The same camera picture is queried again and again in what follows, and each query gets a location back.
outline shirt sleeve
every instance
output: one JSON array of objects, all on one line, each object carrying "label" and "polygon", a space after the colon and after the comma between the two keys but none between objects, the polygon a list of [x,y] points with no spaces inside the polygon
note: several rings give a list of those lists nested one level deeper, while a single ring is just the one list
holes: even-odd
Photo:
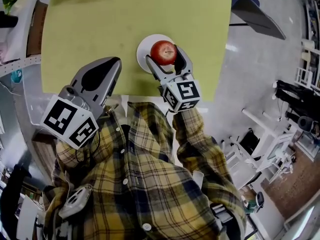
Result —
[{"label": "shirt sleeve", "polygon": [[216,140],[204,134],[204,122],[197,109],[175,114],[173,127],[179,143],[177,158],[183,167],[191,173],[202,172],[202,192],[212,203],[225,205],[242,221],[245,228],[243,202],[227,169],[225,155]]}]

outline white plate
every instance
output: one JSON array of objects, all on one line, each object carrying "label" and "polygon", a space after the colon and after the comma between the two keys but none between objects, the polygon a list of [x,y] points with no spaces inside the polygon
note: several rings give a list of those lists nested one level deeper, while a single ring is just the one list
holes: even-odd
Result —
[{"label": "white plate", "polygon": [[[151,74],[151,71],[146,63],[146,55],[150,55],[150,50],[151,47],[158,41],[169,41],[173,44],[174,41],[172,41],[169,37],[163,34],[152,34],[147,36],[145,39],[141,41],[139,44],[137,50],[136,50],[136,60],[138,61],[140,67]],[[165,71],[170,71],[173,68],[173,65],[167,65],[167,66],[162,66],[163,70]]]}]

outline plaid shirt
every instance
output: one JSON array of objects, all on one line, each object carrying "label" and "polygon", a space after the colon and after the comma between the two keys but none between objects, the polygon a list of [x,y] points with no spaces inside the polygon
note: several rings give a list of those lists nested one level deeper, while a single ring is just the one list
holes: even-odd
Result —
[{"label": "plaid shirt", "polygon": [[[87,148],[75,155],[66,143],[57,143],[53,186],[43,191],[45,234],[51,237],[53,222],[61,223],[55,212],[64,205],[70,185],[74,191],[81,186],[92,189],[85,208],[67,218],[73,239],[228,239],[225,228],[217,224],[212,204],[223,204],[233,213],[243,236],[246,217],[241,198],[224,154],[203,133],[198,111],[174,115],[180,145],[177,157],[184,167],[174,164],[173,130],[156,105],[129,102],[128,115],[128,141],[113,111],[100,132],[100,142],[95,135],[91,150],[99,146],[93,168],[79,168],[77,162]],[[193,171],[204,174],[201,189],[192,178]],[[148,224],[151,228],[146,229],[143,225]]]}]

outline apple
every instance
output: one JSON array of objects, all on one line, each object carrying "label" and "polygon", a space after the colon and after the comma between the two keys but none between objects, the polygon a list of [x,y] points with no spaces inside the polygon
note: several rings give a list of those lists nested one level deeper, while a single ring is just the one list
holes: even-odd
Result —
[{"label": "apple", "polygon": [[175,63],[177,49],[172,42],[161,40],[151,47],[150,56],[159,65],[167,66]]}]

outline yellow table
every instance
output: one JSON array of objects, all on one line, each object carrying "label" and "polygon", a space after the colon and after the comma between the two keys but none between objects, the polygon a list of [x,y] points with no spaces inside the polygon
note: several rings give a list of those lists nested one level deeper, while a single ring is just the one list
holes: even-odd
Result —
[{"label": "yellow table", "polygon": [[114,94],[159,96],[159,82],[140,68],[136,51],[152,34],[170,37],[190,57],[202,98],[211,101],[223,63],[231,0],[51,0],[42,38],[42,87],[59,93],[76,72],[117,56]]}]

